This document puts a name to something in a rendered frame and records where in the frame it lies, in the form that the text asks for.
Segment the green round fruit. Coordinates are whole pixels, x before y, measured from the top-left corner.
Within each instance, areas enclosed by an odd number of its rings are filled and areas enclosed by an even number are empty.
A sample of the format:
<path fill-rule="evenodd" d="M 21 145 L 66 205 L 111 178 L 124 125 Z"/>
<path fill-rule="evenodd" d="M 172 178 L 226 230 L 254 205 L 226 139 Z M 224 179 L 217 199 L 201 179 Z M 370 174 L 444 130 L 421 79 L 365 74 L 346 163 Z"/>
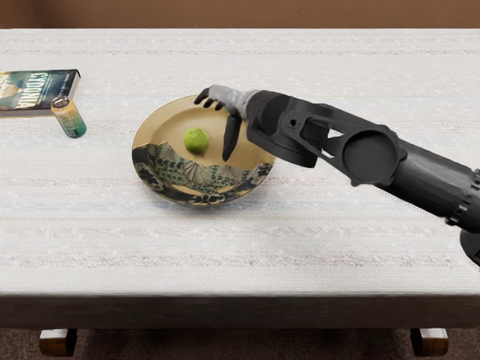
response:
<path fill-rule="evenodd" d="M 209 135 L 200 127 L 191 127 L 185 131 L 183 143 L 190 153 L 201 155 L 209 148 Z"/>

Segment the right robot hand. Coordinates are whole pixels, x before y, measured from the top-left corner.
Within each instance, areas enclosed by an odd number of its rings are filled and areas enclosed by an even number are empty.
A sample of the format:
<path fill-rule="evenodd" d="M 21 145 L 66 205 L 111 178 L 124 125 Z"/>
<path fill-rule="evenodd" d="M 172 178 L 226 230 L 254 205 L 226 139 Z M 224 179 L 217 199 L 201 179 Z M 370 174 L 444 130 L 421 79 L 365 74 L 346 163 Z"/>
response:
<path fill-rule="evenodd" d="M 217 102 L 214 110 L 224 108 L 228 112 L 226 127 L 223 135 L 222 158 L 225 162 L 230 159 L 239 138 L 242 122 L 247 118 L 247 105 L 257 90 L 239 91 L 224 85 L 212 85 L 203 89 L 194 100 L 198 105 L 205 101 L 204 108 L 209 108 Z"/>

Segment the paperback book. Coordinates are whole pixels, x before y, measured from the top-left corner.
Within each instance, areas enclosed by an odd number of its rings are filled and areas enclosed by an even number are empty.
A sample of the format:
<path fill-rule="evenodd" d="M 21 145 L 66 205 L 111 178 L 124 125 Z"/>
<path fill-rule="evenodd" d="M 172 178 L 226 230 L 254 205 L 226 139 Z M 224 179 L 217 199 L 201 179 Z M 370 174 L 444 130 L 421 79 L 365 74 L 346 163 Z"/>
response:
<path fill-rule="evenodd" d="M 52 116 L 52 101 L 72 98 L 80 78 L 77 69 L 0 72 L 0 118 Z"/>

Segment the golden patterned plate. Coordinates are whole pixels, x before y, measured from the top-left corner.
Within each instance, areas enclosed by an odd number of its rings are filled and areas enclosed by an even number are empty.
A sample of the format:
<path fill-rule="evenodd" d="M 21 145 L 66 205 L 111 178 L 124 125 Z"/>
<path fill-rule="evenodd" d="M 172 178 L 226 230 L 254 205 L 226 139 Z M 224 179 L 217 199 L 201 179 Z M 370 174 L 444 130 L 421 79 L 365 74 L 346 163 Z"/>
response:
<path fill-rule="evenodd" d="M 155 110 L 133 140 L 132 161 L 142 182 L 157 195 L 188 206 L 213 206 L 243 197 L 272 170 L 275 157 L 248 142 L 241 126 L 234 152 L 222 158 L 225 110 L 194 104 L 182 97 Z M 192 154 L 185 132 L 201 128 L 209 136 L 205 153 Z"/>

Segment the green drink can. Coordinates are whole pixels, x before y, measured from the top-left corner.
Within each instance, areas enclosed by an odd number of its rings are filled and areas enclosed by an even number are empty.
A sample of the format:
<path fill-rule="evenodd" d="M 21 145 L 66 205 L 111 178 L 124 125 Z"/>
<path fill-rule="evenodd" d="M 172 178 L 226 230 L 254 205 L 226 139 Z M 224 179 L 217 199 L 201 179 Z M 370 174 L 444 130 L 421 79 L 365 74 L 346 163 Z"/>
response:
<path fill-rule="evenodd" d="M 75 103 L 67 96 L 59 96 L 52 100 L 51 110 L 64 133 L 70 138 L 79 138 L 86 133 L 83 121 Z"/>

